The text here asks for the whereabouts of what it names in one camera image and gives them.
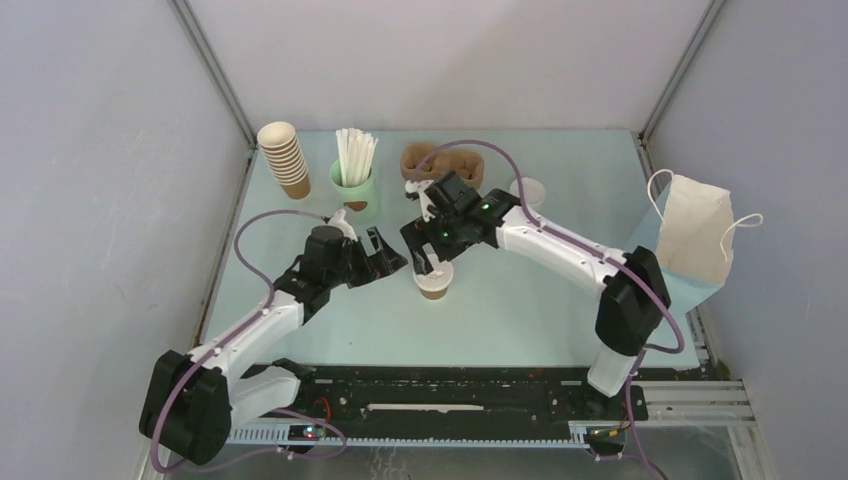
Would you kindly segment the white paper bag with handles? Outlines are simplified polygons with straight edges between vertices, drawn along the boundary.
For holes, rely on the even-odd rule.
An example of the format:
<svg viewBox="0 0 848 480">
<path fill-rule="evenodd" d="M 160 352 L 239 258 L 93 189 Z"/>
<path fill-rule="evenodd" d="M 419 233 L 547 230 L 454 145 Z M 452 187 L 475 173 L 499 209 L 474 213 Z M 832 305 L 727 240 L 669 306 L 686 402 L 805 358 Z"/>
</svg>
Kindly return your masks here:
<svg viewBox="0 0 848 480">
<path fill-rule="evenodd" d="M 734 215 L 730 192 L 689 177 L 661 169 L 670 181 L 664 190 L 665 204 L 651 204 L 660 219 L 656 256 L 660 266 L 677 274 L 711 284 L 723 284 L 732 268 L 733 238 L 741 228 L 756 228 L 764 216 Z"/>
</svg>

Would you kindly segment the brown paper coffee cup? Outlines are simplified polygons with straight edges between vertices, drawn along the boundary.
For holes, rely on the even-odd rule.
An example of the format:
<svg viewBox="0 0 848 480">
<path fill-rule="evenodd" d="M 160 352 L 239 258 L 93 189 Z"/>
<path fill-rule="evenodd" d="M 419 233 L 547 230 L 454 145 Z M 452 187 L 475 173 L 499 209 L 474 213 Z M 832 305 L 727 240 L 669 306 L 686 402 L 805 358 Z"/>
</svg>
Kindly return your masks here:
<svg viewBox="0 0 848 480">
<path fill-rule="evenodd" d="M 419 274 L 414 271 L 413 280 L 425 299 L 439 300 L 446 295 L 454 279 L 454 266 L 450 261 L 440 260 L 431 247 L 426 247 L 425 253 L 433 270 L 428 274 Z"/>
</svg>

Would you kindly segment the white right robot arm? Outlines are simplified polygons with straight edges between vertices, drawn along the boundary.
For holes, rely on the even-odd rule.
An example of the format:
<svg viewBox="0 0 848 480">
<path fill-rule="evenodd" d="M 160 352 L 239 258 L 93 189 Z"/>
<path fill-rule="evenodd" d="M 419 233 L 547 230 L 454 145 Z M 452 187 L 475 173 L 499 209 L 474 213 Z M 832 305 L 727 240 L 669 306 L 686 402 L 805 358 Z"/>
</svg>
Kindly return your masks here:
<svg viewBox="0 0 848 480">
<path fill-rule="evenodd" d="M 404 189 L 421 210 L 400 230 L 417 278 L 442 278 L 442 263 L 487 244 L 534 260 L 598 299 L 601 347 L 581 402 L 596 418 L 616 411 L 621 389 L 671 304 L 656 256 L 645 247 L 625 252 L 591 242 L 548 223 L 507 191 L 480 195 L 453 172 L 438 180 L 408 180 Z"/>
</svg>

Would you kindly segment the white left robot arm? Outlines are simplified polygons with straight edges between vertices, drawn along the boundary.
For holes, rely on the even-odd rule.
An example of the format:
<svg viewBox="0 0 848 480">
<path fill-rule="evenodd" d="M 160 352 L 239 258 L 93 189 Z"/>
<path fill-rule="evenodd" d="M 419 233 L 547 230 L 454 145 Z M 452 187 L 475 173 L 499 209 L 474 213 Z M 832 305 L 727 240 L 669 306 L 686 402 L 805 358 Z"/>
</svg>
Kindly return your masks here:
<svg viewBox="0 0 848 480">
<path fill-rule="evenodd" d="M 367 253 L 351 227 L 312 229 L 303 252 L 270 286 L 268 297 L 239 324 L 186 354 L 170 350 L 153 368 L 139 420 L 140 433 L 196 465 L 211 461 L 232 430 L 272 410 L 304 416 L 315 388 L 290 368 L 248 370 L 276 342 L 304 326 L 338 286 L 350 289 L 386 278 L 407 259 L 377 228 Z"/>
</svg>

